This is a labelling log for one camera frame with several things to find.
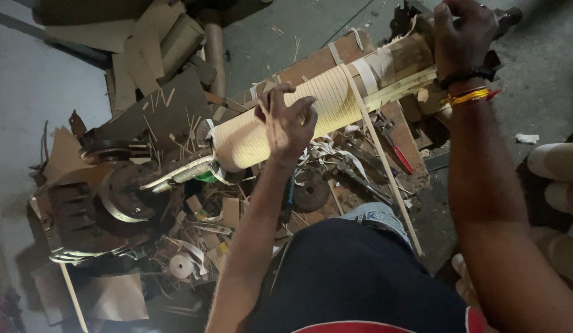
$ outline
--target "pulley wheel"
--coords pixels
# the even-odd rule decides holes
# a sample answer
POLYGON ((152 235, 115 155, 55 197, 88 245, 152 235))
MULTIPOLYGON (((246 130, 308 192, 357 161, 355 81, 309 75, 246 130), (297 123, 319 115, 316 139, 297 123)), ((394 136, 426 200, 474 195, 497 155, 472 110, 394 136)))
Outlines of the pulley wheel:
POLYGON ((330 197, 330 186, 327 180, 317 171, 305 171, 296 178, 292 193, 294 209, 311 213, 326 204, 330 197))

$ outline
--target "black wristband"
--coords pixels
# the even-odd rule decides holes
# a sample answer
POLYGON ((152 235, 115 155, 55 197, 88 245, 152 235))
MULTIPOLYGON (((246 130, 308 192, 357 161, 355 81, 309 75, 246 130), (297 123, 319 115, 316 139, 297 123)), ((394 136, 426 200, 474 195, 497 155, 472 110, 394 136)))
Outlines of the black wristband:
POLYGON ((472 78, 483 78, 492 82, 496 71, 484 66, 461 69, 460 71, 449 74, 438 84, 441 89, 449 90, 449 86, 455 82, 467 81, 472 78))

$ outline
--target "person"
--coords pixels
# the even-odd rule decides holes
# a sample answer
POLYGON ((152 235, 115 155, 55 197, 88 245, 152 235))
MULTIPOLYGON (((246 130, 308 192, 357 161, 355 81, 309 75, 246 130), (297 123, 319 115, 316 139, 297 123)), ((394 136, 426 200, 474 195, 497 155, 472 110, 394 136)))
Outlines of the person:
MULTIPOLYGON (((483 65, 497 27, 474 0, 439 4, 439 77, 483 65)), ((456 80, 449 94, 482 86, 478 77, 456 80)), ((294 91, 278 85, 256 110, 271 154, 231 242, 207 333, 483 332, 486 322, 502 332, 573 332, 573 293, 529 235, 523 192, 485 98, 453 104, 449 164, 451 215, 485 317, 427 274, 400 221, 377 203, 298 232, 258 304, 283 190, 317 122, 313 97, 285 106, 283 94, 294 91)))

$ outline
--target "gray floor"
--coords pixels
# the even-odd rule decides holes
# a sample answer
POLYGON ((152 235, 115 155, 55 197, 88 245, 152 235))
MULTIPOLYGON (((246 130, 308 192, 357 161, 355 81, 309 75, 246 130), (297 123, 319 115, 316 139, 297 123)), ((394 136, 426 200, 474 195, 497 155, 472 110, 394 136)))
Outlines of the gray floor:
MULTIPOLYGON (((332 40, 356 27, 367 30, 376 44, 391 34, 389 22, 398 3, 371 2, 332 40)), ((491 85, 504 89, 494 105, 502 135, 517 165, 535 146, 515 143, 515 134, 538 134, 539 146, 563 142, 573 132, 573 0, 482 3, 490 8, 517 6, 525 13, 516 29, 492 45, 505 64, 498 72, 501 79, 491 85)), ((295 36, 301 38, 297 53, 300 60, 320 48, 366 4, 275 0, 267 8, 227 26, 223 30, 225 49, 234 53, 231 62, 225 64, 229 96, 294 64, 295 36), (272 25, 284 35, 277 35, 272 25)), ((434 8, 438 1, 426 0, 424 4, 434 8)), ((432 189, 420 194, 413 209, 414 225, 426 253, 423 262, 432 273, 441 268, 456 244, 447 205, 447 175, 447 170, 434 172, 432 189)))

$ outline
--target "human hand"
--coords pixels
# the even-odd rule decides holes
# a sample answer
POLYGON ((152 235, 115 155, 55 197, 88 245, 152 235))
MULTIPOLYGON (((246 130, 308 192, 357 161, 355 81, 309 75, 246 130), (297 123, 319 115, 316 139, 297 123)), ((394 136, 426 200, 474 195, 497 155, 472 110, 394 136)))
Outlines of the human hand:
POLYGON ((292 85, 279 84, 258 97, 254 111, 255 116, 266 124, 270 159, 286 168, 295 167, 313 138, 317 124, 317 112, 312 106, 315 97, 303 97, 290 107, 284 103, 284 94, 296 90, 292 85))
POLYGON ((434 8, 434 59, 441 78, 484 64, 498 19, 475 0, 443 0, 434 8))

